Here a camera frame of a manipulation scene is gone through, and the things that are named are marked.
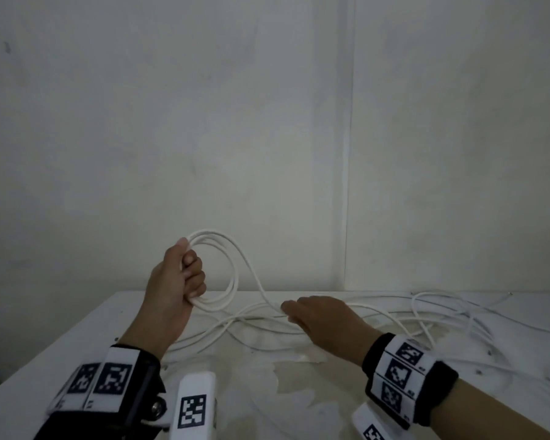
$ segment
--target wall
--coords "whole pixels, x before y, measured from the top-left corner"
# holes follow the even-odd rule
[[[201,228],[267,289],[341,288],[346,6],[0,0],[3,376]]]
[[[357,0],[348,290],[550,290],[550,0]]]

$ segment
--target person's left hand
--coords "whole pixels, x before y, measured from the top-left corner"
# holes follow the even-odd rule
[[[179,239],[151,272],[140,310],[118,343],[161,359],[183,333],[193,309],[188,299],[204,294],[205,279],[202,260],[195,251],[188,251],[187,239]]]

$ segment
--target tangled cable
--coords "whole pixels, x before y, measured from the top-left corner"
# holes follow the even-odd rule
[[[210,347],[214,342],[219,340],[220,337],[226,332],[228,332],[238,342],[254,350],[277,351],[277,350],[289,349],[289,347],[264,348],[261,346],[250,346],[244,340],[242,340],[236,333],[230,330],[230,327],[235,322],[242,322],[257,330],[274,332],[274,333],[285,334],[285,335],[305,336],[305,333],[302,330],[300,330],[296,325],[291,324],[287,321],[286,316],[282,313],[282,311],[279,309],[279,307],[276,304],[269,301],[269,299],[265,294],[265,290],[261,284],[261,281],[259,280],[253,267],[251,266],[249,259],[244,254],[241,247],[234,240],[234,238],[227,236],[226,234],[218,230],[205,229],[205,230],[199,230],[195,233],[192,233],[188,237],[188,241],[189,241],[190,247],[192,248],[197,245],[208,245],[221,251],[228,259],[228,262],[232,267],[233,273],[230,278],[228,287],[224,292],[220,293],[218,296],[213,298],[202,296],[191,300],[191,303],[195,307],[206,312],[207,315],[214,318],[216,320],[216,323],[211,325],[205,330],[202,330],[200,332],[190,335],[189,337],[185,337],[177,340],[176,343],[174,343],[173,346],[169,348],[169,351],[168,351],[169,356],[171,355],[171,353],[175,353],[177,351],[183,350],[190,346],[195,345],[196,349],[194,352],[190,353],[186,357],[182,357],[178,360],[170,359],[170,358],[164,359],[165,364],[171,364],[173,362],[183,361],[186,358],[189,358],[193,355],[196,355],[202,352],[206,348]],[[237,269],[237,266],[235,264],[235,260],[231,251],[228,250],[227,243],[230,243],[232,246],[234,246],[236,250],[240,253],[240,256],[242,257],[247,267],[249,268],[250,272],[252,273],[257,283],[258,291],[260,292],[264,300],[263,303],[249,304],[248,306],[243,307],[242,309],[240,309],[235,313],[228,313],[227,311],[225,311],[225,309],[230,305],[230,303],[234,299],[235,294],[238,291],[238,285],[239,285],[239,271]],[[372,311],[372,313],[368,315],[364,315],[363,318],[381,315],[387,319],[386,321],[381,321],[380,323],[376,323],[374,327],[381,328],[382,326],[393,324],[398,326],[398,328],[401,329],[403,333],[407,334],[410,337],[417,337],[419,335],[424,335],[425,338],[431,344],[433,349],[436,349],[436,342],[430,332],[430,329],[432,328],[432,326],[442,325],[447,327],[447,329],[449,330],[451,329],[459,330],[468,339],[476,339],[486,344],[488,346],[489,355],[491,355],[491,352],[494,351],[494,353],[497,353],[498,358],[500,358],[505,364],[475,361],[475,360],[469,360],[466,358],[450,358],[450,357],[443,357],[443,356],[441,357],[441,359],[448,362],[466,362],[469,364],[475,364],[475,365],[494,368],[495,370],[511,372],[513,375],[524,377],[528,380],[539,383],[550,395],[550,382],[549,382],[548,375],[546,374],[545,376],[537,377],[533,374],[529,374],[527,372],[523,372],[521,370],[514,368],[508,359],[508,355],[504,353],[504,349],[499,345],[497,340],[494,339],[494,336],[492,335],[490,329],[478,317],[479,313],[494,313],[499,315],[500,317],[507,318],[508,320],[514,321],[515,323],[518,323],[518,324],[525,325],[531,329],[550,333],[549,328],[538,327],[536,325],[524,323],[520,320],[511,318],[509,316],[501,314],[500,312],[492,309],[492,306],[496,304],[500,304],[501,302],[508,299],[511,295],[512,294],[506,294],[505,296],[503,296],[503,298],[497,298],[495,301],[485,306],[482,306],[474,302],[470,302],[469,300],[464,299],[461,295],[458,295],[456,293],[443,292],[443,291],[442,292],[441,291],[426,291],[426,292],[424,291],[421,293],[413,294],[411,297],[407,297],[403,295],[391,295],[391,294],[387,294],[387,295],[380,295],[380,294],[356,295],[355,294],[354,296],[351,296],[345,299],[344,301],[348,306],[352,308],[361,308],[361,309],[367,309]],[[459,308],[457,309],[455,307],[451,307],[444,303],[428,300],[427,298],[431,296],[438,296],[438,297],[448,298],[450,300],[453,300],[453,302]],[[391,297],[396,299],[409,300],[411,309],[405,310],[405,311],[403,310],[387,311],[385,309],[372,306],[367,303],[352,302],[353,299],[363,300],[363,299],[372,299],[372,298],[379,298],[379,297]],[[417,306],[418,302],[431,304],[433,307],[433,310],[426,309],[420,312]],[[435,307],[440,307],[444,310],[435,310]],[[265,315],[264,313],[257,313],[257,311],[263,308],[271,308],[271,310],[273,310],[275,314]],[[224,318],[219,318],[214,315],[216,312],[225,313],[227,316]],[[412,313],[413,317],[396,316],[396,314],[402,314],[402,313]],[[273,326],[266,327],[264,325],[257,324],[257,321],[261,321],[261,320],[263,321],[268,320],[270,322],[274,322],[278,325],[278,328],[274,328]],[[407,329],[407,327],[403,324],[403,323],[410,323],[410,322],[417,323],[420,326],[420,330],[413,333],[410,332]]]

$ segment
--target black and white square marker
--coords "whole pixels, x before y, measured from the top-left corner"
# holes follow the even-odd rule
[[[95,394],[122,395],[132,364],[120,364],[117,362],[107,362],[102,368],[102,373],[95,384]]]
[[[369,426],[362,435],[365,436],[366,440],[384,440],[384,437],[374,425]]]
[[[95,373],[100,367],[99,362],[92,362],[89,364],[82,364],[77,375],[73,379],[73,382],[67,390],[68,394],[84,394],[88,392],[89,385],[94,379]]]
[[[410,376],[411,369],[395,359],[391,360],[385,372],[385,377],[401,389],[405,389]]]
[[[397,414],[401,414],[401,401],[403,395],[396,389],[393,389],[387,383],[383,382],[381,388],[381,401],[394,410]]]
[[[395,355],[412,366],[415,366],[423,356],[423,352],[409,343],[403,343],[401,347],[397,349]]]
[[[206,395],[182,397],[177,429],[203,426],[206,420]]]

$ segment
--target peeling table surface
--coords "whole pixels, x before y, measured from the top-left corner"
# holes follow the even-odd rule
[[[329,295],[350,297],[356,302],[359,301],[356,297],[362,293]],[[313,294],[267,293],[276,303]],[[33,438],[44,421],[45,408],[69,375],[86,355],[105,351],[116,337],[122,335],[136,315],[143,295],[141,291],[116,293],[0,385],[0,440]],[[505,294],[462,295],[486,304]],[[229,311],[261,301],[257,292],[240,291]],[[388,310],[410,309],[409,302],[402,298],[369,297],[360,301]],[[420,309],[429,307],[421,303]],[[550,329],[550,294],[515,293],[494,309]],[[547,375],[550,380],[550,334],[494,313],[480,313],[477,317],[489,326],[516,369],[541,378]],[[381,321],[381,318],[369,320],[373,321]],[[196,310],[183,336],[199,332],[213,323],[213,317]],[[366,377],[357,367],[310,345],[303,336],[273,335],[244,324],[231,327],[236,336],[255,348],[243,346],[232,336],[224,335],[198,355],[187,358],[196,346],[166,355],[164,361],[175,362],[162,371],[168,388],[176,386],[186,373],[192,371],[213,370],[216,373],[220,440],[360,438],[350,422],[352,412],[366,401],[363,392]],[[435,337],[443,355],[478,361],[493,359],[480,344],[468,342],[458,332],[442,330],[436,332]],[[290,348],[269,351],[279,347]],[[489,367],[450,364],[471,384],[494,394],[506,405],[550,430],[550,395],[542,391],[539,384],[521,377],[511,380],[509,374]],[[421,427],[414,427],[411,434],[418,439],[436,438],[431,430]]]

